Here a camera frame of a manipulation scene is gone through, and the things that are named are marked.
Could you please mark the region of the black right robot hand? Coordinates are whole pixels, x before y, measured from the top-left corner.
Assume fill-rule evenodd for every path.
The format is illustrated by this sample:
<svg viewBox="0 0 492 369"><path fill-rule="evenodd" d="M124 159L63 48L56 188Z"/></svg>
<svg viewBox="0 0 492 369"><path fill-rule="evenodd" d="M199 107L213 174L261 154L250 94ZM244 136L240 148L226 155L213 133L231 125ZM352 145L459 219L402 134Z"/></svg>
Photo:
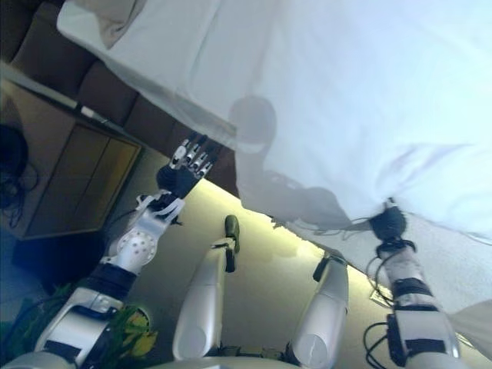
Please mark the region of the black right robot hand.
<svg viewBox="0 0 492 369"><path fill-rule="evenodd" d="M404 214L393 198L385 201L383 211L370 218L369 224L376 238L381 241L400 239L407 228Z"/></svg>

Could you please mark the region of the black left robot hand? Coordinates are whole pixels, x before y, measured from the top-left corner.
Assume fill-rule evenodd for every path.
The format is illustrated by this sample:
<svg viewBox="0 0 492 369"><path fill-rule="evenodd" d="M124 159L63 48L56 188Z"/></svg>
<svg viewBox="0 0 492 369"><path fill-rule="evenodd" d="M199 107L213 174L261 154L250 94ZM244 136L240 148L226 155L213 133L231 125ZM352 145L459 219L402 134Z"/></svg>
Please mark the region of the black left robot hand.
<svg viewBox="0 0 492 369"><path fill-rule="evenodd" d="M207 135L191 134L176 148L170 161L158 170L158 188L185 198L214 167L218 146Z"/></svg>

